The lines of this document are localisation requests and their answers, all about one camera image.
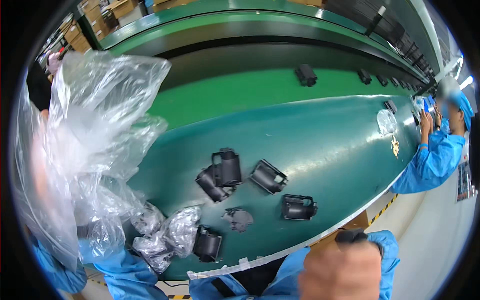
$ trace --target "sleeve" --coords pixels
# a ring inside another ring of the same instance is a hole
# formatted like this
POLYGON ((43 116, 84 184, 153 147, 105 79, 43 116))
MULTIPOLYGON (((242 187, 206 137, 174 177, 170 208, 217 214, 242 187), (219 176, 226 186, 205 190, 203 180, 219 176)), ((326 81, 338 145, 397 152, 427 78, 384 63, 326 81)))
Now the sleeve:
POLYGON ((148 265, 124 249, 94 266, 105 274, 108 290, 115 300, 168 300, 155 286, 158 278, 148 265))
POLYGON ((380 281, 379 300, 390 300, 392 297, 393 277, 395 268, 400 262, 398 256, 398 244, 396 239, 388 230, 371 232, 368 234, 368 241, 381 246, 384 250, 382 257, 382 279, 380 281))
POLYGON ((32 246, 38 263, 54 288, 71 294, 79 293, 84 289, 87 275, 80 260, 77 260, 77 269, 71 271, 53 257, 39 241, 35 241, 32 246))
POLYGON ((433 151, 428 149, 419 149, 417 155, 417 173, 425 180, 443 177, 448 175, 458 158, 462 154, 461 147, 457 149, 456 145, 448 139, 443 139, 433 151))

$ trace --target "floor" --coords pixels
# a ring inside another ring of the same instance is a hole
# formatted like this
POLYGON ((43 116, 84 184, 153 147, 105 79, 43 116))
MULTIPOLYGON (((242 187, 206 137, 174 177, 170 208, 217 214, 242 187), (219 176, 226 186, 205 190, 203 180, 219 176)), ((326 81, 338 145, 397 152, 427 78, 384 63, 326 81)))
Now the floor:
MULTIPOLYGON (((367 208, 367 216, 369 220, 372 220, 381 211, 383 211, 370 225, 366 232, 373 232, 379 230, 389 230, 393 232, 397 240, 402 238, 405 230, 411 223, 414 215, 416 214, 420 204, 423 201, 425 192, 398 195, 398 197, 388 206, 387 209, 383 209, 394 197, 394 194, 388 192, 380 197, 375 203, 367 208)), ((112 296, 108 292, 107 285, 103 279, 103 275, 98 272, 87 270, 88 282, 86 287, 82 291, 82 296, 86 300, 110 300, 112 296)), ((171 285, 175 284, 187 284, 187 281, 170 281, 171 285)), ((186 295, 189 295, 188 286, 169 287, 163 282, 158 282, 156 286, 161 289, 171 299, 189 299, 186 295)))

